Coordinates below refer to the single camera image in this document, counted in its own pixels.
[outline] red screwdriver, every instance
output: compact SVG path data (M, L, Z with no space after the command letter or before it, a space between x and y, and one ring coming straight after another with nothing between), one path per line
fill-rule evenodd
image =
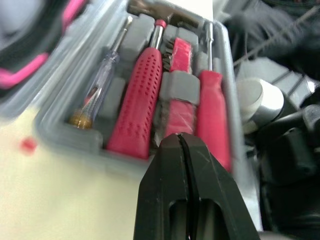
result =
M155 22L150 47L140 55L131 74L123 104L106 149L148 159L152 119L162 79L160 43L166 28Z
M207 145L211 154L231 171L229 131L226 102L221 89L223 76L213 71L213 23L206 29L209 70L200 76L200 104L197 109L196 135Z

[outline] hammer head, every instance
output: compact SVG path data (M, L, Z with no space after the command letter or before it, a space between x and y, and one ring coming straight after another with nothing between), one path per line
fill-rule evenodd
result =
M127 11L134 15L146 14L156 20L162 19L167 24L184 27L193 32L201 30L204 25L202 17L161 0L130 0Z

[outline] red dot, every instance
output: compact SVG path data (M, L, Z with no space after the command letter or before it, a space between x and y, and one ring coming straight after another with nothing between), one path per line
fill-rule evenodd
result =
M20 147L24 152L33 154L37 148L37 145L38 145L37 142L32 137L29 136L29 137L26 137L24 140L22 140Z

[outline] gold tip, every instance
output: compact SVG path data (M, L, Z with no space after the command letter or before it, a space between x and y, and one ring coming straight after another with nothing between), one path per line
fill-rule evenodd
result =
M92 121L91 119L81 113L81 112L75 112L73 116L70 118L69 123L73 126L77 127L78 129L91 129L92 128Z

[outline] tool kit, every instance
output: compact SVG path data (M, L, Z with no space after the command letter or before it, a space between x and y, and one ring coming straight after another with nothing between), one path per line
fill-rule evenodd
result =
M229 172L245 162L225 27L161 0L108 4L90 47L58 74L35 118L38 136L140 176L161 140L181 132L200 137Z

